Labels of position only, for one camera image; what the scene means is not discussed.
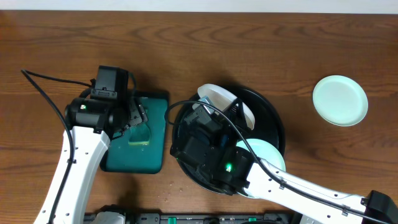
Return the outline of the green wet sponge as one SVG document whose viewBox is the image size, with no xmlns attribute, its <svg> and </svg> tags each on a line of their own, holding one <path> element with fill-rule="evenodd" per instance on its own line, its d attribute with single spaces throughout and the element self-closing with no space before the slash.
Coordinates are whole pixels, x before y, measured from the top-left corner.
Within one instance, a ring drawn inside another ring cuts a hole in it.
<svg viewBox="0 0 398 224">
<path fill-rule="evenodd" d="M 128 144 L 131 146 L 149 145 L 151 140 L 151 131 L 146 123 L 138 124 L 130 129 Z"/>
</svg>

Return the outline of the mint plate front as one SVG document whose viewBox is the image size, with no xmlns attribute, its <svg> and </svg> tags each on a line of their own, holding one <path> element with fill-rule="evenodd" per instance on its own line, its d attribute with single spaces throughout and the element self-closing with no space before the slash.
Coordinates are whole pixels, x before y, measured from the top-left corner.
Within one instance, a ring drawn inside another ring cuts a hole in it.
<svg viewBox="0 0 398 224">
<path fill-rule="evenodd" d="M 255 152 L 258 158 L 265 159 L 268 163 L 272 164 L 274 167 L 282 171 L 286 171 L 284 158 L 275 146 L 262 139 L 246 139 L 246 141 L 249 143 L 250 147 Z M 253 167 L 254 167 L 255 182 L 257 182 L 258 180 L 261 181 L 266 180 L 267 184 L 273 184 L 273 187 L 275 187 L 275 189 L 284 190 L 284 187 L 277 185 L 276 182 L 270 179 L 269 176 L 265 176 L 264 171 L 255 162 L 250 166 L 246 180 L 250 182 L 248 178 L 250 176 L 250 171 Z"/>
</svg>

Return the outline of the mint plate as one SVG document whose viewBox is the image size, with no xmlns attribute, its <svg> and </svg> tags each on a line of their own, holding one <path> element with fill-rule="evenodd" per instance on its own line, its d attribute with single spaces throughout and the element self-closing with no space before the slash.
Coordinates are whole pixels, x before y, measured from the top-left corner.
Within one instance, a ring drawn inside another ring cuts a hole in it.
<svg viewBox="0 0 398 224">
<path fill-rule="evenodd" d="M 317 113 L 336 126 L 354 126 L 368 112 L 368 98 L 363 88 L 351 78 L 330 75 L 313 89 L 312 101 Z"/>
<path fill-rule="evenodd" d="M 284 158 L 275 146 L 262 139 L 246 139 L 246 141 L 249 143 L 250 147 L 255 152 L 258 158 L 265 159 L 268 163 L 272 164 L 274 167 L 282 171 L 286 171 Z M 250 176 L 250 171 L 253 167 L 254 167 L 255 182 L 257 182 L 258 180 L 261 181 L 266 180 L 267 184 L 273 184 L 273 187 L 275 187 L 275 189 L 284 190 L 284 187 L 277 185 L 276 182 L 270 179 L 269 176 L 265 176 L 264 171 L 255 162 L 250 166 L 246 180 L 250 182 L 248 178 Z"/>
</svg>

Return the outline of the white plate with green stain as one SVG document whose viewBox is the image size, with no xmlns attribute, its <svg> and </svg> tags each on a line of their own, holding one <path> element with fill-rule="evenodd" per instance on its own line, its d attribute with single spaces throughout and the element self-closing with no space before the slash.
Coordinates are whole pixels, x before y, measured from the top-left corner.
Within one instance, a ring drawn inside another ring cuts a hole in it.
<svg viewBox="0 0 398 224">
<path fill-rule="evenodd" d="M 198 96 L 203 98 L 207 96 L 215 107 L 224 110 L 232 104 L 238 97 L 227 89 L 214 84 L 204 84 L 197 89 Z M 256 123 L 253 112 L 243 103 L 243 113 L 249 129 L 253 130 Z"/>
</svg>

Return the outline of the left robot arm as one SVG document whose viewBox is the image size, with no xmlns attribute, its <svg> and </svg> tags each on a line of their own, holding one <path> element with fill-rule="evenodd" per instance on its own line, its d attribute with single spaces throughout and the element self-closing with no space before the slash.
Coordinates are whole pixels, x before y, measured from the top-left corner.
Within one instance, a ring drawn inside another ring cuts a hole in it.
<svg viewBox="0 0 398 224">
<path fill-rule="evenodd" d="M 36 223 L 83 223 L 96 171 L 111 141 L 134 125 L 134 75 L 101 65 L 60 116 L 62 152 Z"/>
</svg>

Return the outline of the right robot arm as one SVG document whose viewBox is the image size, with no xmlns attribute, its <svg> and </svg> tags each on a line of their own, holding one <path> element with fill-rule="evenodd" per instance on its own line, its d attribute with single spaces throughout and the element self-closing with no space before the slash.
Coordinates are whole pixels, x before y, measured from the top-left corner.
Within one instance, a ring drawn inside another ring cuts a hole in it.
<svg viewBox="0 0 398 224">
<path fill-rule="evenodd" d="M 174 123 L 170 149 L 204 188 L 268 200 L 320 223 L 397 223 L 397 205 L 381 192 L 368 196 L 327 189 L 285 171 L 284 130 L 277 115 L 185 112 Z"/>
</svg>

